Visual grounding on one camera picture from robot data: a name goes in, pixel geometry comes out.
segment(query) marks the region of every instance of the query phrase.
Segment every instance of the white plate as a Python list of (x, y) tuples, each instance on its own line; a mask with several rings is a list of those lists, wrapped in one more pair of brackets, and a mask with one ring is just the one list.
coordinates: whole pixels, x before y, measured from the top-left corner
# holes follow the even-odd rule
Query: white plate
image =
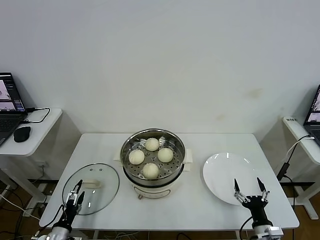
[(234, 197), (235, 179), (245, 196), (261, 195), (257, 170), (248, 159), (237, 154), (220, 152), (212, 155), (205, 161), (202, 172), (210, 191), (228, 204), (241, 205)]

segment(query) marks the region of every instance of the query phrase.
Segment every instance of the glass lid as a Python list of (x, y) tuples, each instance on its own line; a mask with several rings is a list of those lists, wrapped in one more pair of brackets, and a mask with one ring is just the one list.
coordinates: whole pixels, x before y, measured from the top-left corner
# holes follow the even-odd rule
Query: glass lid
[(84, 199), (79, 215), (94, 214), (108, 206), (119, 189), (119, 176), (116, 170), (104, 163), (84, 166), (66, 182), (62, 191), (62, 201), (66, 205), (67, 195), (82, 180), (78, 195), (83, 191)]

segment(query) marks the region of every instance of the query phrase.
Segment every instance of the laptop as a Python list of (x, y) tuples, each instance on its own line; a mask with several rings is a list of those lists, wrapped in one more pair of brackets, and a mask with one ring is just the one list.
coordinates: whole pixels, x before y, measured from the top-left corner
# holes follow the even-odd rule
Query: laptop
[(0, 146), (28, 116), (10, 72), (0, 72)]
[(320, 146), (320, 85), (316, 91), (309, 113), (304, 121), (305, 130), (314, 137), (315, 142)]

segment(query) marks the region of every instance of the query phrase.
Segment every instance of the computer mouse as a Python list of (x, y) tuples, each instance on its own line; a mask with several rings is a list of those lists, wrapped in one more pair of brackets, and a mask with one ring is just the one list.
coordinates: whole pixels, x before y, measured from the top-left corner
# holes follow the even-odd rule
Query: computer mouse
[(26, 141), (30, 136), (30, 131), (30, 126), (23, 126), (16, 129), (13, 133), (13, 140), (17, 143), (22, 143)]

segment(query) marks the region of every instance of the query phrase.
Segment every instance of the white side table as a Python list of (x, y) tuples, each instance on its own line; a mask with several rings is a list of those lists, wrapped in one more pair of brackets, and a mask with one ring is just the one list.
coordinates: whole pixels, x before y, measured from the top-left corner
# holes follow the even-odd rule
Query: white side table
[[(28, 115), (28, 120), (30, 121), (40, 121), (47, 110), (39, 110), (34, 111)], [(5, 184), (15, 187), (15, 184), (10, 181), (4, 173), (14, 180), (19, 186), (21, 186), (24, 190), (26, 190), (30, 195), (32, 195), (32, 199), (30, 200), (27, 208), (34, 208), (37, 203), (44, 202), (46, 196), (42, 193), (45, 189), (46, 184), (40, 184), (38, 188), (36, 188), (28, 179), (25, 177), (23, 171), (19, 169), (17, 165), (15, 165), (14, 161), (10, 157), (26, 157), (26, 163), (32, 169), (37, 169), (39, 173), (41, 169), (32, 161), (31, 155), (37, 150), (40, 143), (46, 137), (50, 129), (59, 119), (62, 114), (62, 110), (60, 108), (51, 108), (48, 116), (41, 123), (29, 123), (22, 124), (20, 127), (31, 126), (30, 137), (28, 140), (24, 142), (15, 142), (13, 135), (5, 141), (5, 143), (0, 146), (0, 180), (2, 180)]]
[[(298, 140), (303, 136), (306, 136), (309, 134), (305, 130), (305, 128), (298, 123), (295, 117), (285, 116), (282, 120), (284, 124), (287, 126), (287, 128), (290, 130), (292, 135), (295, 137), (295, 139)], [(320, 147), (318, 146), (318, 144), (316, 144), (314, 140), (306, 140), (306, 141), (301, 141), (300, 145), (303, 148), (303, 150), (306, 152), (306, 154), (309, 156), (311, 161), (314, 164), (320, 165)], [(313, 166), (307, 165), (304, 169), (300, 171), (301, 174), (295, 177), (295, 179), (299, 178), (301, 175), (307, 175), (312, 169), (313, 169)], [(295, 205), (304, 206), (309, 217), (312, 220), (318, 220), (319, 219), (318, 214), (316, 213), (309, 199), (320, 192), (320, 180), (316, 181), (312, 186), (310, 186), (305, 191), (300, 186), (295, 186), (294, 189), (299, 195), (295, 199)], [(293, 205), (293, 201), (294, 201), (293, 197), (289, 197), (288, 199), (291, 205)]]

